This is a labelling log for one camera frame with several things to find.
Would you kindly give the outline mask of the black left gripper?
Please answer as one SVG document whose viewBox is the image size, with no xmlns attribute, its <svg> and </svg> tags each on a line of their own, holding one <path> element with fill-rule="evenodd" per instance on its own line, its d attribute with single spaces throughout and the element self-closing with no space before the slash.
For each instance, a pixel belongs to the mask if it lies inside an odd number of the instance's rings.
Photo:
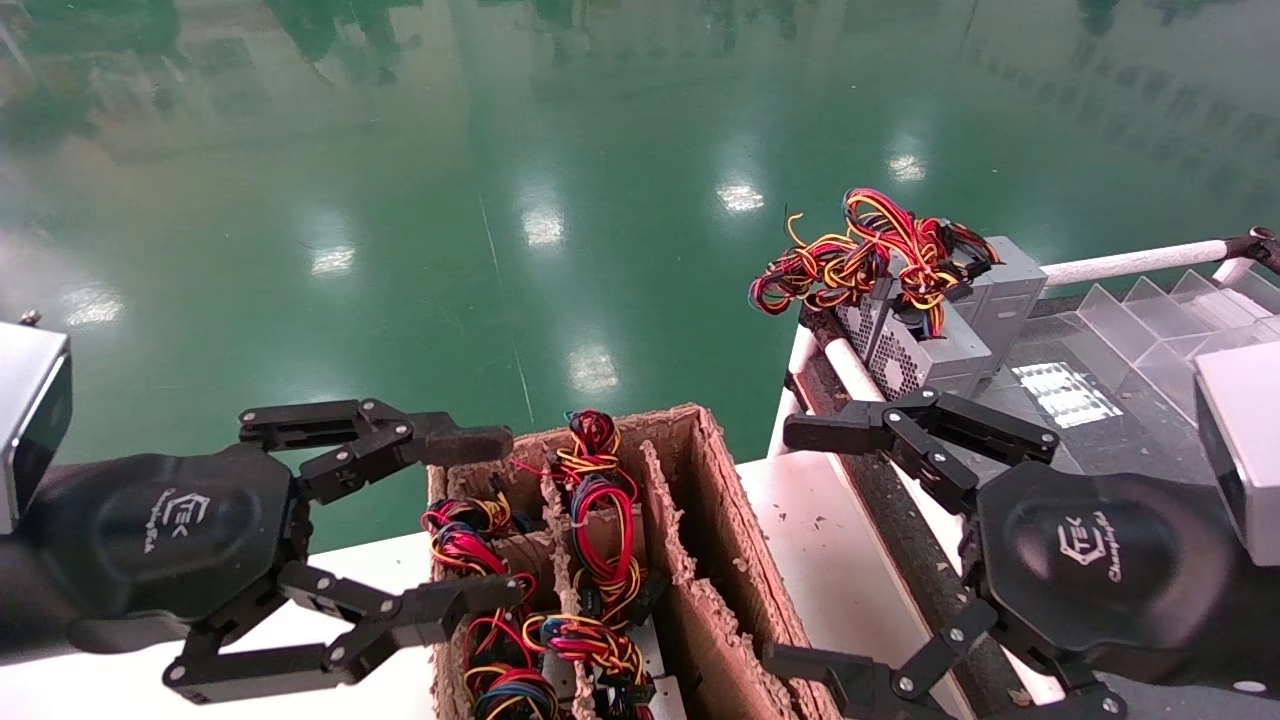
<svg viewBox="0 0 1280 720">
<path fill-rule="evenodd" d="M 305 500 L 329 505 L 415 464 L 502 460 L 508 427 L 364 398 L 252 407 L 239 441 L 264 452 L 233 445 L 52 468 L 3 537 L 3 659 L 129 653 L 187 637 L 163 682 L 214 705 L 355 685 L 402 650 L 449 641 L 466 618 L 522 602 L 507 575 L 392 594 L 297 562 L 308 553 Z M 323 454 L 294 478 L 268 455 L 306 448 Z M 223 653 L 285 601 L 349 629 L 329 644 Z"/>
</svg>

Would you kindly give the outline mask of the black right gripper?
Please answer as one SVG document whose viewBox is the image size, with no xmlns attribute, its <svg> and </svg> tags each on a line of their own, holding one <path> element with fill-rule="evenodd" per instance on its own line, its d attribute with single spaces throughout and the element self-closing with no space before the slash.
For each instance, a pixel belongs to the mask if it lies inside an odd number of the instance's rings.
<svg viewBox="0 0 1280 720">
<path fill-rule="evenodd" d="M 1000 609 L 965 603 L 900 669 L 764 646 L 768 673 L 820 683 L 842 717 L 951 719 L 931 692 L 986 637 L 1036 670 L 1050 666 L 1064 689 L 1060 701 L 997 719 L 1128 717 L 1123 698 L 1069 662 L 1149 685 L 1277 691 L 1277 569 L 1252 561 L 1215 488 L 1135 473 L 1066 474 L 1044 465 L 1057 433 L 933 388 L 851 400 L 832 415 L 794 414 L 783 443 L 886 457 L 947 512 L 973 514 L 969 546 L 978 556 L 968 569 Z M 1012 469 L 978 489 L 952 445 Z"/>
</svg>

